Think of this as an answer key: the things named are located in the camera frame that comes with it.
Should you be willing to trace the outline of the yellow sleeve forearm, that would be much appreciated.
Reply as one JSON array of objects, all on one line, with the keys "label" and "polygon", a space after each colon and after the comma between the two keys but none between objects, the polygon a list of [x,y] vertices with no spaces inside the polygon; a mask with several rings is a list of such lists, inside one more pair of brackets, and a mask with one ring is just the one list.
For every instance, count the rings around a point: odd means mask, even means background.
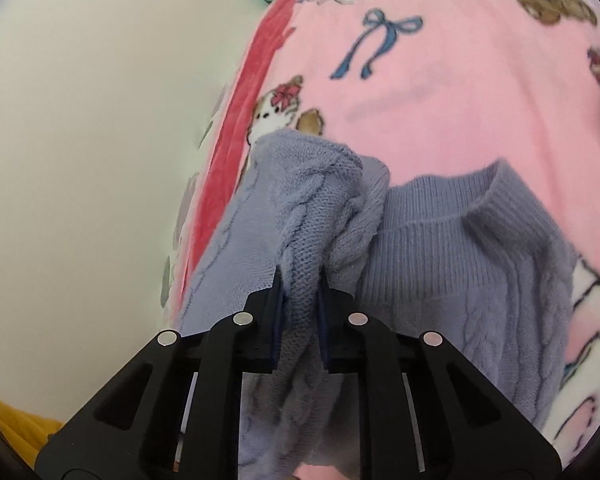
[{"label": "yellow sleeve forearm", "polygon": [[30,414],[0,400],[0,431],[8,444],[34,468],[38,453],[64,424],[58,420]]}]

